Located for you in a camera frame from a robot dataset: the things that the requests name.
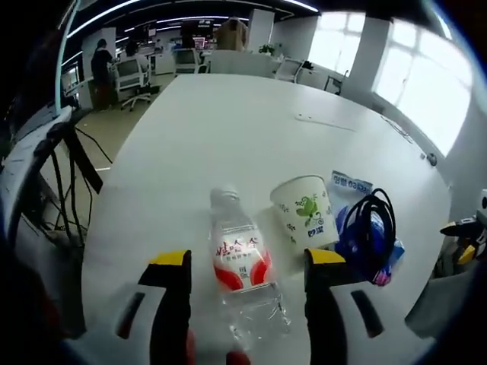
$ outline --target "paper cup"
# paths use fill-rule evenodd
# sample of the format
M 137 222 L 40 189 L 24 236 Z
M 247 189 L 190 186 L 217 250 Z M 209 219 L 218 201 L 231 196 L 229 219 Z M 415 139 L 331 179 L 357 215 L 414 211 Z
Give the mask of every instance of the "paper cup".
M 325 248 L 339 240 L 321 176 L 299 176 L 282 183 L 272 190 L 271 202 L 296 252 Z

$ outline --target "plastic water bottle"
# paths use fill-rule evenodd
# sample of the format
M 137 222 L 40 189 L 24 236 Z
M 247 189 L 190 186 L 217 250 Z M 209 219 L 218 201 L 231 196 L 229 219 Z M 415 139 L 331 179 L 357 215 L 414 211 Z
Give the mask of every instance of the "plastic water bottle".
M 225 314 L 243 349 L 289 332 L 290 321 L 259 228 L 234 189 L 213 189 L 213 267 Z

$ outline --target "red and white label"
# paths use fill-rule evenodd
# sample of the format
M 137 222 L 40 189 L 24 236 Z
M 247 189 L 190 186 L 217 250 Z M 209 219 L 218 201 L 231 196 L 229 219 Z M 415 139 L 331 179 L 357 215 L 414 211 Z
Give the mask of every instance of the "red and white label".
M 272 282 L 271 258 L 258 230 L 213 237 L 213 266 L 224 290 Z

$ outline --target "window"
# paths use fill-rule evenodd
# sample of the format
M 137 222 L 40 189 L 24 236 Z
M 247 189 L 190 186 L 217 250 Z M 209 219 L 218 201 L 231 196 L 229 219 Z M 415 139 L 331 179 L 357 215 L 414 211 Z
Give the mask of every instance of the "window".
M 447 156 L 465 120 L 472 68 L 452 42 L 395 20 L 374 91 Z
M 365 14 L 323 13 L 311 43 L 309 61 L 344 75 L 357 54 Z

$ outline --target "table surface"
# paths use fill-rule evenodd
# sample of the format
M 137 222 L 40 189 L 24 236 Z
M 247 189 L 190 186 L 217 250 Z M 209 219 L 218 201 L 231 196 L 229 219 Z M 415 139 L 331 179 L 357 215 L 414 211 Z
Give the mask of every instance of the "table surface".
M 286 363 L 306 363 L 303 267 L 269 194 L 299 175 L 329 180 L 333 170 L 390 196 L 406 254 L 389 285 L 362 285 L 387 296 L 405 316 L 430 277 L 450 211 L 448 188 L 421 152 L 377 113 L 321 90 L 239 75 L 179 76 L 127 138 L 96 200 L 82 273 L 88 328 L 96 311 L 125 283 L 136 282 L 150 259 L 191 249 L 190 326 L 202 363 L 216 347 L 231 345 L 229 332 L 215 321 L 208 243 L 210 190 L 230 183 L 263 232 L 293 321 L 286 340 L 293 349 L 271 346 L 268 352 L 281 351 Z M 260 355 L 262 362 L 266 356 Z

